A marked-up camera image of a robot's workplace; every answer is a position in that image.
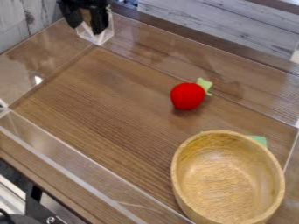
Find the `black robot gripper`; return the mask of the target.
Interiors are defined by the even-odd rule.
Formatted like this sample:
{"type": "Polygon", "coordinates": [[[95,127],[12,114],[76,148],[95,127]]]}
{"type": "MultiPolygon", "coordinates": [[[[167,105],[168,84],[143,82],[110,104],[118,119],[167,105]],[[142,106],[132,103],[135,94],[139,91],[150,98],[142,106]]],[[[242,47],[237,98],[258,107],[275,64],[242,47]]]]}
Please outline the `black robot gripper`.
{"type": "Polygon", "coordinates": [[[95,35],[99,35],[108,28],[108,0],[58,0],[62,4],[60,11],[72,29],[76,29],[83,16],[79,9],[90,8],[91,28],[95,35]]]}

